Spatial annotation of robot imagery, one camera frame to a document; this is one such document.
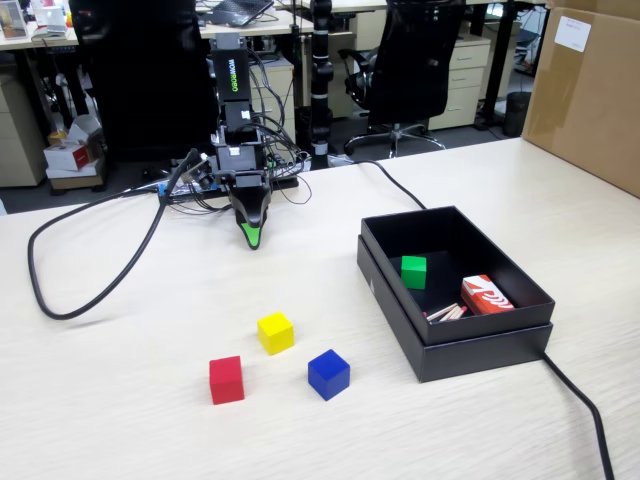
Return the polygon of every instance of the open box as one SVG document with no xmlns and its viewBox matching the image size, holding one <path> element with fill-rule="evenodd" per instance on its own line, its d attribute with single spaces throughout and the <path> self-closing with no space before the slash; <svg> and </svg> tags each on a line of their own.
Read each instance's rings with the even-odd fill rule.
<svg viewBox="0 0 640 480">
<path fill-rule="evenodd" d="M 455 207 L 362 220 L 358 265 L 418 379 L 539 360 L 555 302 Z M 404 255 L 427 258 L 424 290 L 400 278 Z M 514 310 L 430 324 L 423 312 L 465 305 L 462 279 L 486 274 Z"/>
</svg>

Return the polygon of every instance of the yellow cube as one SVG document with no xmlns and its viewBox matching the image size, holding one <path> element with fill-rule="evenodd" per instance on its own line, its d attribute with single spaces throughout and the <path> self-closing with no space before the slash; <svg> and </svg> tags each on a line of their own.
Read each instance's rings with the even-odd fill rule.
<svg viewBox="0 0 640 480">
<path fill-rule="evenodd" d="M 258 320 L 258 338 L 269 355 L 293 347 L 293 325 L 282 312 Z"/>
</svg>

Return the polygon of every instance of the power cord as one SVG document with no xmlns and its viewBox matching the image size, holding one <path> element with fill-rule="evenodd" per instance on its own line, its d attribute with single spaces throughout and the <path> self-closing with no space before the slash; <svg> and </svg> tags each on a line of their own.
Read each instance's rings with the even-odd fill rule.
<svg viewBox="0 0 640 480">
<path fill-rule="evenodd" d="M 156 231 L 156 228 L 158 228 L 158 224 L 160 223 L 160 219 L 162 218 L 164 209 L 169 204 L 169 196 L 171 195 L 171 192 L 175 188 L 176 183 L 180 178 L 180 175 L 184 173 L 187 170 L 187 168 L 190 166 L 192 161 L 197 160 L 197 158 L 198 158 L 198 152 L 194 149 L 191 150 L 187 155 L 187 157 L 182 161 L 182 163 L 178 165 L 176 170 L 173 172 L 173 175 L 171 175 L 171 177 L 169 178 L 169 182 L 167 183 L 167 188 L 164 192 L 164 195 L 160 197 L 160 205 L 158 206 L 158 211 L 156 213 L 155 218 L 153 219 L 151 227 L 147 231 L 147 234 L 142 240 L 142 243 L 140 244 L 140 246 L 138 247 L 138 250 L 136 250 L 131 260 L 129 260 L 129 263 L 127 263 L 124 269 L 107 286 L 107 288 L 105 288 L 102 292 L 100 292 L 93 300 L 89 301 L 86 305 L 78 308 L 77 310 L 74 310 L 69 313 L 55 313 L 47 306 L 44 300 L 44 297 L 42 296 L 42 291 L 40 290 L 40 284 L 38 283 L 38 275 L 36 274 L 35 261 L 33 258 L 33 250 L 34 250 L 36 239 L 42 232 L 44 232 L 47 228 L 51 227 L 52 225 L 55 225 L 56 223 L 64 220 L 65 218 L 69 218 L 77 213 L 84 212 L 89 208 L 95 207 L 97 205 L 108 202 L 110 200 L 115 200 L 116 198 L 135 197 L 137 195 L 154 193 L 157 191 L 157 189 L 154 188 L 154 189 L 130 190 L 127 192 L 110 195 L 100 200 L 96 200 L 95 202 L 91 202 L 91 203 L 88 203 L 87 205 L 83 205 L 82 207 L 76 208 L 75 210 L 71 210 L 70 212 L 67 212 L 63 215 L 60 215 L 59 217 L 54 218 L 53 220 L 48 221 L 47 223 L 42 225 L 40 228 L 38 228 L 33 233 L 33 235 L 31 235 L 31 238 L 29 238 L 29 245 L 27 246 L 27 262 L 29 264 L 29 276 L 31 278 L 31 285 L 33 286 L 33 293 L 36 296 L 36 301 L 38 302 L 38 306 L 45 313 L 45 315 L 47 315 L 48 317 L 54 320 L 70 320 L 72 318 L 78 317 L 83 313 L 91 310 L 98 303 L 104 300 L 107 297 L 107 295 L 109 295 L 120 284 L 120 282 L 124 280 L 124 278 L 129 274 L 131 269 L 134 267 L 134 265 L 138 262 L 138 260 L 144 253 L 145 249 L 147 248 L 147 245 L 151 241 L 151 238 L 153 237 L 153 234 Z"/>
<path fill-rule="evenodd" d="M 497 140 L 506 140 L 506 138 L 500 138 L 498 136 L 498 134 L 496 132 L 494 132 L 493 130 L 491 130 L 490 128 L 487 128 L 487 132 L 489 132 L 491 135 L 493 135 L 493 137 Z"/>
<path fill-rule="evenodd" d="M 391 181 L 391 183 L 393 183 L 396 187 L 398 187 L 400 190 L 406 193 L 414 202 L 416 202 L 416 204 L 418 204 L 418 206 L 422 210 L 428 210 L 428 208 L 425 207 L 424 204 L 420 200 L 418 200 L 414 194 L 412 194 L 409 190 L 407 190 L 405 187 L 400 185 L 400 183 L 398 183 L 398 181 L 396 181 L 389 174 L 389 172 L 387 172 L 385 168 L 382 165 L 380 165 L 378 162 L 374 160 L 353 160 L 353 163 L 354 164 L 370 163 L 375 165 L 380 170 L 382 170 L 382 173 L 384 173 L 384 175 Z M 553 373 L 556 374 L 556 376 L 562 381 L 562 383 L 564 383 L 566 387 L 569 390 L 571 390 L 571 392 L 576 397 L 578 397 L 580 401 L 584 403 L 589 409 L 589 411 L 591 412 L 591 415 L 593 416 L 593 423 L 595 424 L 595 428 L 596 428 L 596 436 L 598 438 L 598 448 L 600 449 L 600 458 L 602 460 L 604 477 L 606 480 L 615 480 L 613 475 L 613 467 L 611 465 L 611 458 L 609 457 L 609 449 L 607 448 L 607 438 L 604 433 L 604 424 L 602 423 L 602 417 L 600 416 L 598 407 L 596 407 L 595 404 L 589 399 L 589 397 L 587 397 L 584 393 L 582 393 L 580 389 L 578 389 L 578 387 L 576 387 L 573 384 L 573 382 L 571 382 L 571 380 L 569 380 L 569 378 L 564 373 L 562 373 L 562 370 L 560 370 L 558 366 L 555 363 L 553 363 L 553 361 L 549 358 L 549 356 L 545 352 L 542 352 L 542 360 L 546 362 L 546 364 L 553 371 Z"/>
<path fill-rule="evenodd" d="M 395 178 L 393 178 L 391 175 L 389 175 L 389 172 L 387 172 L 385 170 L 385 168 L 380 165 L 378 162 L 374 161 L 374 160 L 353 160 L 354 164 L 359 164 L 359 163 L 370 163 L 371 165 L 375 165 L 376 167 L 378 167 L 380 170 L 382 170 L 382 173 L 384 173 L 384 175 L 391 181 L 391 183 L 393 183 L 396 187 L 398 187 L 400 190 L 402 190 L 404 193 L 406 193 L 409 198 L 411 198 L 411 200 L 413 200 L 414 202 L 416 202 L 418 204 L 418 206 L 422 209 L 422 210 L 428 210 L 427 207 L 424 206 L 424 204 L 418 200 L 418 198 L 411 193 L 409 190 L 407 190 L 406 188 L 404 188 L 402 185 L 400 185 Z"/>
<path fill-rule="evenodd" d="M 596 436 L 598 437 L 598 448 L 600 449 L 600 459 L 602 460 L 602 468 L 604 469 L 604 478 L 606 480 L 614 480 L 613 476 L 613 466 L 611 465 L 611 458 L 609 458 L 609 449 L 607 448 L 607 437 L 604 433 L 604 424 L 602 423 L 602 417 L 600 416 L 600 412 L 598 411 L 598 407 L 589 400 L 584 393 L 580 391 L 578 387 L 576 387 L 569 378 L 562 373 L 562 370 L 558 368 L 558 366 L 553 363 L 553 361 L 549 358 L 549 356 L 542 352 L 542 359 L 547 363 L 549 368 L 556 374 L 556 376 L 562 380 L 562 383 L 566 385 L 566 387 L 571 390 L 571 392 L 580 399 L 582 403 L 584 403 L 591 415 L 593 416 L 593 423 L 596 426 Z"/>
</svg>

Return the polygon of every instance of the white box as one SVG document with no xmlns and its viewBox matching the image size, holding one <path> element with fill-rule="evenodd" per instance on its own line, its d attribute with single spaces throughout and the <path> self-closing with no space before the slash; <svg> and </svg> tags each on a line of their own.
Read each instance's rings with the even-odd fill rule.
<svg viewBox="0 0 640 480">
<path fill-rule="evenodd" d="M 44 149 L 49 168 L 77 172 L 89 163 L 89 152 L 84 145 L 59 143 Z"/>
<path fill-rule="evenodd" d="M 80 115 L 71 124 L 67 134 L 67 141 L 87 145 L 89 139 L 98 133 L 101 128 L 100 122 L 93 115 Z"/>
<path fill-rule="evenodd" d="M 55 168 L 47 168 L 48 178 L 76 178 L 76 177 L 95 177 L 102 172 L 104 158 L 100 158 L 94 162 L 85 165 L 77 172 L 70 170 L 57 170 Z"/>
</svg>

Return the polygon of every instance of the laptop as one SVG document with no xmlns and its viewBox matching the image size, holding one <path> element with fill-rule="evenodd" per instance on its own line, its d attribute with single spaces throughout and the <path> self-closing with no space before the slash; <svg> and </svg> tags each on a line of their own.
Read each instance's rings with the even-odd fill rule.
<svg viewBox="0 0 640 480">
<path fill-rule="evenodd" d="M 215 25 L 243 27 L 273 5 L 273 0 L 224 0 L 200 18 Z"/>
</svg>

